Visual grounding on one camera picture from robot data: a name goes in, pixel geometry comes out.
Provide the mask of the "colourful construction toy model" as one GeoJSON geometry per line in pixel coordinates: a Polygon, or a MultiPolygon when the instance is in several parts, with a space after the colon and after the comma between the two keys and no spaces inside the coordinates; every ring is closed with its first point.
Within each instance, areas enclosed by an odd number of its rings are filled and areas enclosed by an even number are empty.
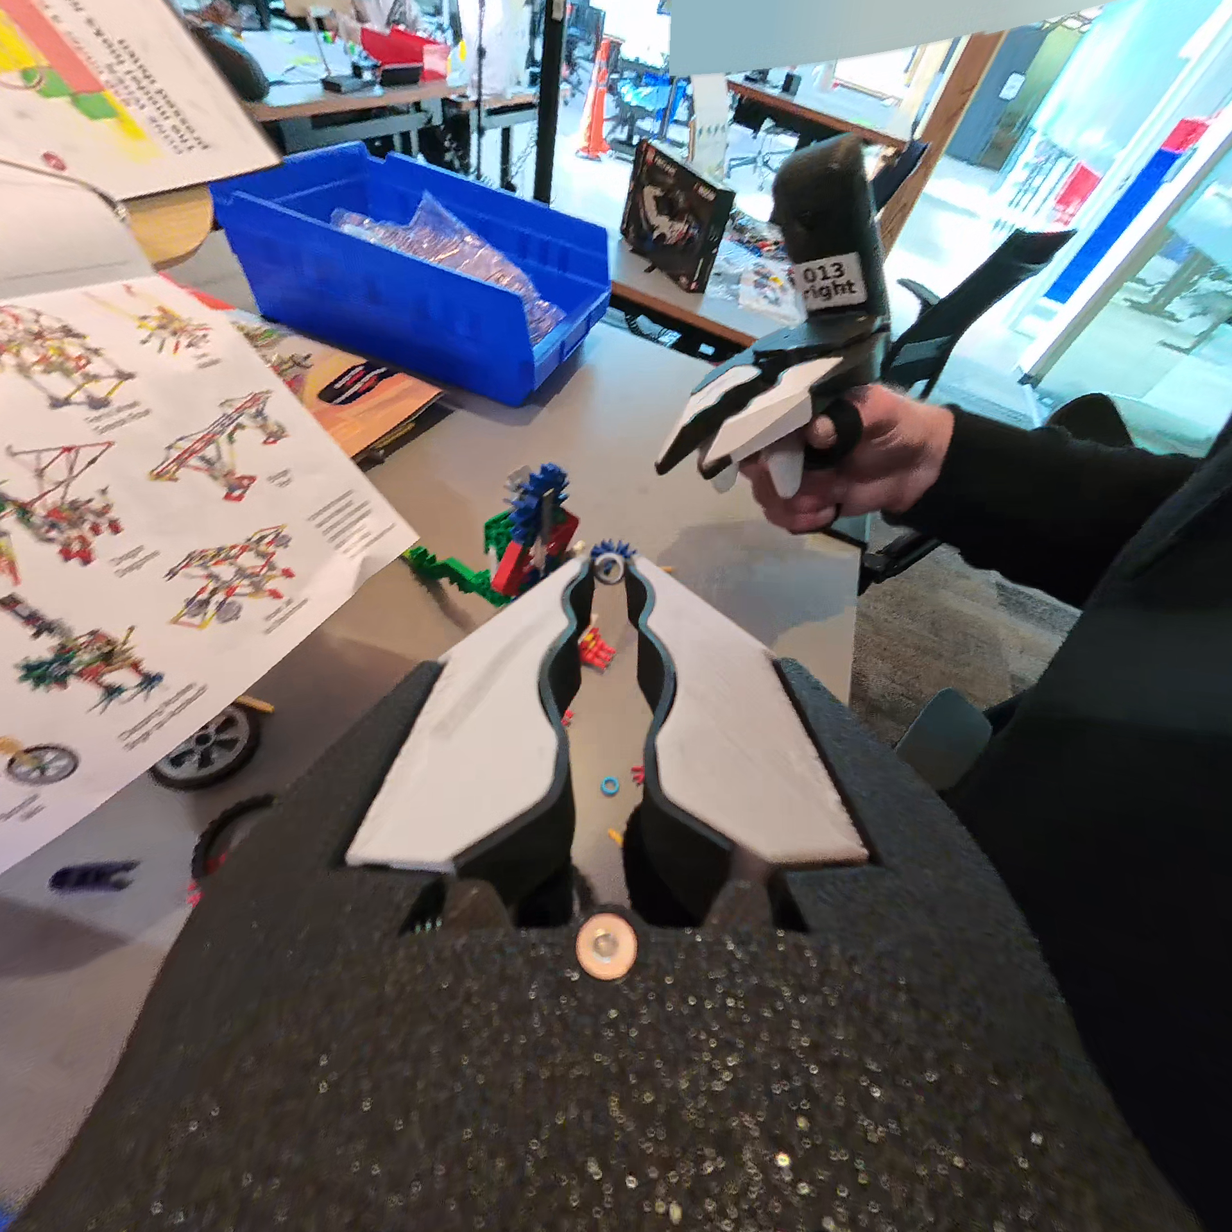
{"type": "Polygon", "coordinates": [[[484,522],[486,569],[471,569],[455,556],[442,557],[423,544],[404,552],[408,567],[423,580],[447,582],[494,608],[507,608],[568,561],[590,563],[592,546],[577,539],[579,518],[566,505],[568,474],[563,466],[523,466],[507,477],[505,487],[505,511],[484,522]]]}

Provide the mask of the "grey wheel with black tyre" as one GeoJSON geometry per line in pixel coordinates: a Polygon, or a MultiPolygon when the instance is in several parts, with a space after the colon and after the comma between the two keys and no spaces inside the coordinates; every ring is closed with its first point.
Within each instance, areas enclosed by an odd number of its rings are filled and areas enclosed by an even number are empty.
{"type": "Polygon", "coordinates": [[[233,703],[149,768],[149,777],[177,792],[213,788],[246,770],[261,747],[263,718],[233,703]]]}

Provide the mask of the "person's right forearm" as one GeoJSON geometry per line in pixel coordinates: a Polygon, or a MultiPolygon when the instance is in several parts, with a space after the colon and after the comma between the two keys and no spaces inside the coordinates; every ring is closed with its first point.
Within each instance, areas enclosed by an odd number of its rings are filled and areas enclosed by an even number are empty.
{"type": "Polygon", "coordinates": [[[1231,554],[1231,444],[1205,457],[1024,429],[959,407],[942,470],[903,513],[979,569],[1084,608],[1106,576],[1231,554]]]}

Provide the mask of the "red box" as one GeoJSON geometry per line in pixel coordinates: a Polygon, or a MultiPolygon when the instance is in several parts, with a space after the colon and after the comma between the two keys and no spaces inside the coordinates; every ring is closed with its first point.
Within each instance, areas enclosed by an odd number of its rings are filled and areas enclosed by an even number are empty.
{"type": "Polygon", "coordinates": [[[362,23],[362,48],[380,64],[417,64],[423,81],[447,81],[451,75],[451,46],[410,31],[404,25],[380,29],[362,23]]]}

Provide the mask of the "clear plastic bags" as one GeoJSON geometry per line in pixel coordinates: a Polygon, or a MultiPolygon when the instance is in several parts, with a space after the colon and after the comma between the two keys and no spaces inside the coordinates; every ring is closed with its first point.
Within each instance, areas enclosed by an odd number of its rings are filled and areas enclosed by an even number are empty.
{"type": "Polygon", "coordinates": [[[423,193],[408,222],[378,221],[350,208],[334,208],[332,224],[382,249],[514,291],[523,304],[533,343],[548,338],[566,317],[564,308],[544,297],[523,267],[456,217],[432,193],[423,193]]]}

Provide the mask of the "black office chair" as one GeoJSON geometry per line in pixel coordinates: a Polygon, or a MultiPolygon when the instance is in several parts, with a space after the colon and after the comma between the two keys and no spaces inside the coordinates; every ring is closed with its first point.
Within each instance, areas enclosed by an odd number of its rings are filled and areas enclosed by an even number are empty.
{"type": "Polygon", "coordinates": [[[899,284],[916,295],[916,319],[888,345],[881,383],[927,399],[963,334],[1013,289],[1037,276],[1071,241],[1072,230],[1013,230],[978,269],[940,295],[916,278],[899,284]]]}

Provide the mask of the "round tan board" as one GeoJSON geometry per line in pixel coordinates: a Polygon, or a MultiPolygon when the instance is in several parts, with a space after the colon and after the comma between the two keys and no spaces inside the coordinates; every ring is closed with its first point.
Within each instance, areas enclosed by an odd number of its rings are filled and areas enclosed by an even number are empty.
{"type": "Polygon", "coordinates": [[[159,271],[192,258],[215,224],[213,193],[207,183],[149,193],[121,204],[127,208],[138,245],[159,271]]]}

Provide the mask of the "black printed box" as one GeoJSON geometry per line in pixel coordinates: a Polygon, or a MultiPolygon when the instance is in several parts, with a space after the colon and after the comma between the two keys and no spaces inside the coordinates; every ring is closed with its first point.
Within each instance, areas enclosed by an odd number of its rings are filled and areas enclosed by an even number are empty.
{"type": "Polygon", "coordinates": [[[736,191],[691,161],[643,137],[622,213],[622,237],[689,293],[708,289],[728,230],[736,191]]]}

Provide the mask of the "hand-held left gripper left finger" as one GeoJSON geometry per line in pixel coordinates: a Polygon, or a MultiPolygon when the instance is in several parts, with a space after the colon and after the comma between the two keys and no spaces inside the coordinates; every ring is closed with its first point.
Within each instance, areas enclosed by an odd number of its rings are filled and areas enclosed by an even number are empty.
{"type": "Polygon", "coordinates": [[[566,710],[594,572],[574,559],[440,658],[345,853],[349,868],[479,879],[525,928],[577,915],[566,710]]]}

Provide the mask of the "person's right hand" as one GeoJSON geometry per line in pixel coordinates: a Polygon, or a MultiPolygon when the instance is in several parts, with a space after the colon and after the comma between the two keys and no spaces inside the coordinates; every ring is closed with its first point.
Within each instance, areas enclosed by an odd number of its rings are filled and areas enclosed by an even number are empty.
{"type": "Polygon", "coordinates": [[[806,470],[784,498],[764,453],[741,463],[764,515],[791,533],[827,530],[840,517],[903,513],[937,483],[955,429],[955,410],[922,403],[886,384],[849,394],[860,410],[862,438],[834,468],[806,470]]]}

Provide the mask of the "orange traffic cone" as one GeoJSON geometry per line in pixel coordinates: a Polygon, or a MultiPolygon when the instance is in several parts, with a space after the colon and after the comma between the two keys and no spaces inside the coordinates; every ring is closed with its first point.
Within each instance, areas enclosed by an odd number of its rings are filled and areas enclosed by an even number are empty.
{"type": "Polygon", "coordinates": [[[613,38],[605,35],[596,51],[590,87],[585,100],[576,154],[589,161],[600,161],[611,148],[605,139],[605,111],[609,98],[613,46],[613,38]]]}

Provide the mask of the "black rubber tyre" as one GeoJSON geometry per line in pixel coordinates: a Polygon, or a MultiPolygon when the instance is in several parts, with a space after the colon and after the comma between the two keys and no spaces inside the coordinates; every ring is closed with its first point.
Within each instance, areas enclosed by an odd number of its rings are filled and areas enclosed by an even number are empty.
{"type": "Polygon", "coordinates": [[[248,835],[257,818],[274,807],[278,794],[261,792],[237,799],[218,812],[201,831],[192,852],[192,883],[201,887],[224,866],[239,842],[248,835]]]}

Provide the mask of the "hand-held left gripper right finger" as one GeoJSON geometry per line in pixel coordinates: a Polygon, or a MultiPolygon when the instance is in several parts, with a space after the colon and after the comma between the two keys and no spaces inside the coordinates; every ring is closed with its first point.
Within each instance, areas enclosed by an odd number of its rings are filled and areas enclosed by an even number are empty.
{"type": "Polygon", "coordinates": [[[871,861],[777,654],[654,561],[626,565],[643,751],[646,859],[700,924],[734,879],[871,861]]]}

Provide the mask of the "purple small connector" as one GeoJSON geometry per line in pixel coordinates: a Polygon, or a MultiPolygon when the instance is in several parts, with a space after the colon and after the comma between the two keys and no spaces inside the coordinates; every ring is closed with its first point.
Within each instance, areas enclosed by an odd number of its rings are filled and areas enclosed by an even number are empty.
{"type": "Polygon", "coordinates": [[[123,891],[133,883],[140,859],[88,861],[64,865],[49,878],[49,889],[69,894],[81,891],[123,891]]]}

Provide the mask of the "black pole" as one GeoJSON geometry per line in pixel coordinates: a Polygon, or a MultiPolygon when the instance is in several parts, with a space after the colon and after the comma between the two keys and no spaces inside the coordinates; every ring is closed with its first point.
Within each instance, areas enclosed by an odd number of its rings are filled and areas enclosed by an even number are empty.
{"type": "Polygon", "coordinates": [[[553,167],[557,161],[557,131],[561,115],[561,79],[566,46],[566,8],[568,1],[544,1],[533,185],[533,196],[544,204],[550,204],[553,195],[553,167]]]}

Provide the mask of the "blue plastic bin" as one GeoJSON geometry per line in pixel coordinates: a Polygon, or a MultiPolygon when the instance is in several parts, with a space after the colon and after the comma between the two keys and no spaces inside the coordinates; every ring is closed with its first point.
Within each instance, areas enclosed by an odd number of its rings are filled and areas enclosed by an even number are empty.
{"type": "Polygon", "coordinates": [[[611,301],[611,236],[542,202],[365,144],[289,155],[216,182],[215,215],[261,312],[300,332],[512,407],[568,360],[611,301]],[[412,222],[430,196],[563,310],[535,340],[514,289],[335,224],[335,213],[412,222]]]}

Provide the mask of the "printed instruction sheet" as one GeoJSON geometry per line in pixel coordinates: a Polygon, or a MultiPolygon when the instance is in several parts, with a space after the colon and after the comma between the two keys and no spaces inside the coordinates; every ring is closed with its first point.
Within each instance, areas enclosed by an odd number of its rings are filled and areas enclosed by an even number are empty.
{"type": "Polygon", "coordinates": [[[419,535],[222,312],[2,299],[2,868],[188,742],[419,535]]]}

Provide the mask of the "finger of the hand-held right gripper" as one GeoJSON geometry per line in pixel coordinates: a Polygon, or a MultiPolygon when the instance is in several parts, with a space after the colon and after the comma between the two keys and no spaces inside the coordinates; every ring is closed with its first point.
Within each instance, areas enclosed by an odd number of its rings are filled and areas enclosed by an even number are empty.
{"type": "Polygon", "coordinates": [[[804,481],[804,444],[799,433],[814,416],[812,388],[844,368],[842,358],[812,358],[788,366],[756,388],[764,371],[754,364],[724,370],[698,388],[702,444],[698,470],[717,489],[732,489],[730,470],[769,450],[769,472],[777,492],[799,492],[804,481]]]}
{"type": "Polygon", "coordinates": [[[791,368],[767,377],[754,362],[721,364],[691,392],[656,457],[656,472],[667,474],[698,453],[702,474],[721,474],[795,431],[803,423],[799,373],[791,368]]]}

